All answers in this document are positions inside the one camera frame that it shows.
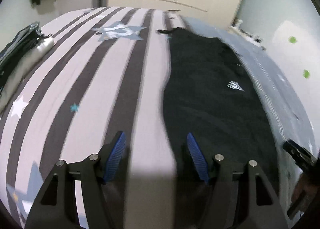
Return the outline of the person right hand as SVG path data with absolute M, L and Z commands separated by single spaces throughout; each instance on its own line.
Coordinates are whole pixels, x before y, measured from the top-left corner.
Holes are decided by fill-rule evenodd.
M 300 194 L 304 191 L 306 193 L 306 196 L 300 203 L 299 210 L 305 212 L 308 209 L 311 202 L 313 201 L 314 197 L 316 196 L 318 188 L 318 186 L 311 183 L 307 175 L 302 173 L 299 176 L 299 180 L 295 185 L 295 189 L 291 196 L 291 202 L 297 201 Z

